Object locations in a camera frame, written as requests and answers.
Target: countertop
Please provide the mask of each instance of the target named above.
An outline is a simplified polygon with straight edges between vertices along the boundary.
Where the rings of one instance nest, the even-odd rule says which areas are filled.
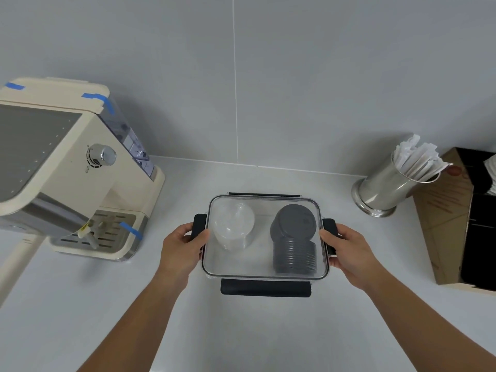
[[[496,353],[496,297],[437,286],[412,199],[389,218],[361,212],[358,176],[159,158],[166,180],[138,253],[109,262],[42,245],[0,309],[5,372],[75,371],[155,272],[162,239],[229,191],[301,194],[368,240],[384,266]],[[0,263],[21,236],[0,231]],[[224,296],[197,266],[179,297],[153,372],[414,371],[370,299],[332,268],[307,299]]]

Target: wall tile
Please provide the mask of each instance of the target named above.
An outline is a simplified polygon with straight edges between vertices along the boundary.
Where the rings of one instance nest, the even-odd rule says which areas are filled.
[[[235,0],[239,162],[366,174],[496,144],[496,0]]]
[[[232,0],[2,0],[0,81],[103,83],[151,154],[236,162]]]

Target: beige espresso machine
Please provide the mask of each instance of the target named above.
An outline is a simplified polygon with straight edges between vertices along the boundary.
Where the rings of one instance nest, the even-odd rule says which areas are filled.
[[[129,259],[164,183],[108,87],[18,78],[0,89],[0,305],[46,236],[57,252]]]

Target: forearm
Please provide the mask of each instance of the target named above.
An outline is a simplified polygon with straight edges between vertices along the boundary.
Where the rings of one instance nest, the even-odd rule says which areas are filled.
[[[180,293],[153,278],[78,372],[148,372]]]
[[[474,343],[382,266],[365,292],[419,372],[496,370],[496,357]]]

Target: clear food storage container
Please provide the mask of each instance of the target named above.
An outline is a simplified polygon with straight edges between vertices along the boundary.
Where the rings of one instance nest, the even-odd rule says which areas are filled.
[[[202,268],[222,279],[223,294],[308,297],[310,282],[327,275],[335,254],[319,237],[322,228],[337,235],[334,221],[298,195],[216,196],[207,214],[195,216],[192,237],[205,228]]]

